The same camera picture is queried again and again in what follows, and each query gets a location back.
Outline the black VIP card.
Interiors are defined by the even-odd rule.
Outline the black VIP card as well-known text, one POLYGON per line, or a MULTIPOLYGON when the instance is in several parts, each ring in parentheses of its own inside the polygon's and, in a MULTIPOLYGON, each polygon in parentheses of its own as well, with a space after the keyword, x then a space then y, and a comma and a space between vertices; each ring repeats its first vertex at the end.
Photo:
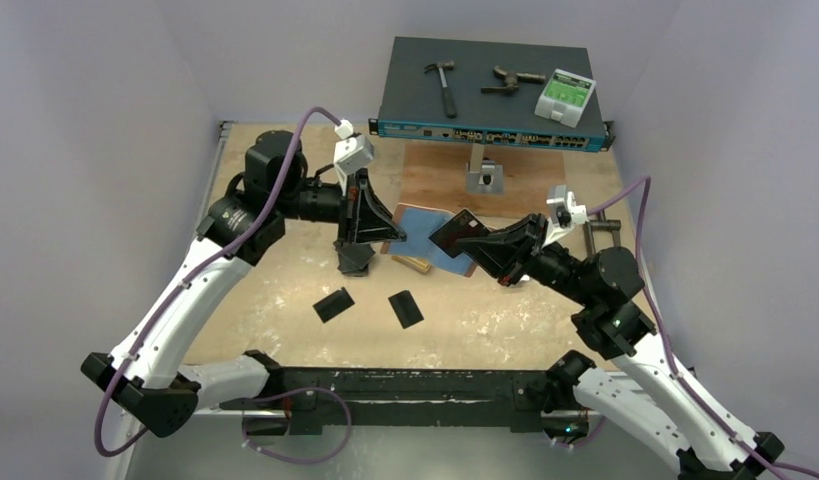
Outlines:
POLYGON ((438 227, 428 239, 449 258, 456 258, 463 252, 458 245, 460 239, 484 237, 490 232, 476 215, 463 209, 438 227))

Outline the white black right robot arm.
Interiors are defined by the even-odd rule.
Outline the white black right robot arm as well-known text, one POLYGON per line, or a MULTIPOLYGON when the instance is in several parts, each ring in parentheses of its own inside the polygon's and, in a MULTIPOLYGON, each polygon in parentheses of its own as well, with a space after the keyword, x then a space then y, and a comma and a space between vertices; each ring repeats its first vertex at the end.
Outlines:
POLYGON ((459 238, 455 247, 503 286, 528 276, 580 305, 571 320, 583 343, 644 393, 615 386, 592 360, 572 351, 548 372, 549 399, 597 410, 680 479, 756 479, 772 472, 783 442, 732 415, 680 363, 662 329, 634 301, 644 281, 633 253, 612 247, 580 260, 546 242, 547 229, 543 215, 530 214, 507 228, 459 238))

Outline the pink leather card holder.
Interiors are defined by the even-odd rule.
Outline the pink leather card holder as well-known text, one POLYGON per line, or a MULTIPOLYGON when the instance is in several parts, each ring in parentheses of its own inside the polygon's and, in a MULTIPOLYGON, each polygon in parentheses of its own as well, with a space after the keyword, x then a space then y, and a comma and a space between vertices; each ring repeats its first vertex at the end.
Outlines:
POLYGON ((430 239, 435 231, 454 216, 455 213, 449 210, 398 203, 393 221, 406 233, 406 239, 384 242, 380 252, 426 260, 438 269, 470 278, 477 265, 467 255, 450 257, 430 239))

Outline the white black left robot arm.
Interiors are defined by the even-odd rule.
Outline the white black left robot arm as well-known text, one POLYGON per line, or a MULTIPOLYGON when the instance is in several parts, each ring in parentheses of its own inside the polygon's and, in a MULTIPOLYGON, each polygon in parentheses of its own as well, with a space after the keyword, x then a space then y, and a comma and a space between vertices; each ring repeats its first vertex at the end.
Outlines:
POLYGON ((338 140, 330 166, 337 179, 328 183, 309 170, 293 133, 261 134, 150 312, 110 352, 89 354, 82 373, 160 438, 208 406, 238 399, 260 409, 277 405, 283 382, 266 354, 251 350, 206 365, 187 365, 184 356, 226 295, 284 236, 287 221, 335 225, 339 248, 405 239, 371 185, 373 157, 360 133, 338 140))

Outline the single black card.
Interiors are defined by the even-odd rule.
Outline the single black card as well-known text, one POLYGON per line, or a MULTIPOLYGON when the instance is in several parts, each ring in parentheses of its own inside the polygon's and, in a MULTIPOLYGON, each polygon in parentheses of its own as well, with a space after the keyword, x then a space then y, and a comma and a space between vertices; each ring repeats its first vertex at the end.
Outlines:
POLYGON ((409 290, 391 295, 388 301, 402 329, 408 329, 425 319, 409 290))
POLYGON ((345 287, 329 293, 312 305, 322 323, 327 323, 355 305, 355 301, 345 287))

